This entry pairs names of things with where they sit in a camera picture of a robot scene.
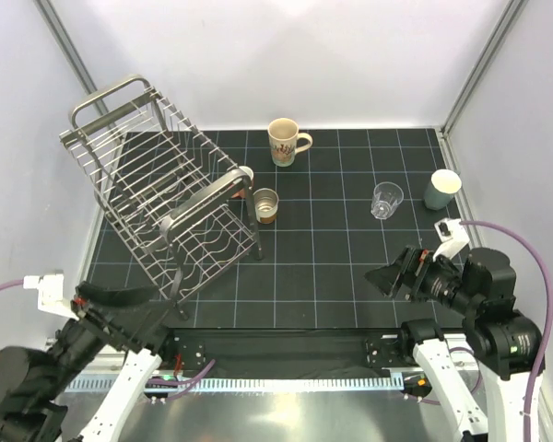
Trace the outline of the clear faceted glass cup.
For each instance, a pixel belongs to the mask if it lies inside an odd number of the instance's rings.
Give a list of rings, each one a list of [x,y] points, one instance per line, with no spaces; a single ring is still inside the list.
[[[371,200],[371,214],[379,220],[389,219],[404,200],[400,186],[386,181],[377,184]]]

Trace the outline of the teal ceramic cup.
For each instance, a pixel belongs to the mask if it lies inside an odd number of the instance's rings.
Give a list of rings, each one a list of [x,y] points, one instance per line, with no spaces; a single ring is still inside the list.
[[[449,169],[438,169],[430,176],[423,202],[430,210],[441,210],[449,204],[461,188],[462,180],[456,172]]]

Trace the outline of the cream floral ceramic mug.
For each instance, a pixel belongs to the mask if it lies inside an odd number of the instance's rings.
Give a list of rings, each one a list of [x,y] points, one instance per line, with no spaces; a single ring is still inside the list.
[[[271,157],[278,167],[289,167],[297,154],[309,150],[312,137],[300,131],[299,125],[289,118],[271,121],[267,128]]]

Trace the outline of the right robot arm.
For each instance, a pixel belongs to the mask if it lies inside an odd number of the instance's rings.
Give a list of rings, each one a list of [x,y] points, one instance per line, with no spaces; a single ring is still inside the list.
[[[485,410],[459,374],[435,321],[403,322],[396,343],[404,363],[423,369],[453,440],[538,440],[542,334],[514,307],[516,273],[507,255],[476,248],[458,269],[445,256],[407,247],[392,264],[366,272],[365,278],[387,297],[405,287],[411,298],[435,300],[462,316],[465,340],[485,387]]]

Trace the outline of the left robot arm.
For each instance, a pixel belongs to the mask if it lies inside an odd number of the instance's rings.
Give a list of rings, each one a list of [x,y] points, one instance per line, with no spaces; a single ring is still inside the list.
[[[156,286],[104,288],[83,282],[70,303],[72,317],[46,350],[0,350],[0,441],[55,441],[67,407],[55,403],[106,346],[127,358],[78,441],[116,441],[153,372],[175,361],[165,318],[179,297],[157,299]]]

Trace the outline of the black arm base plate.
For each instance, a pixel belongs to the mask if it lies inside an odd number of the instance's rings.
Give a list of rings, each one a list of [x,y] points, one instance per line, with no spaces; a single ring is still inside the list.
[[[416,370],[400,331],[357,329],[179,329],[163,347],[162,366],[187,374],[214,361],[211,378],[377,378]]]

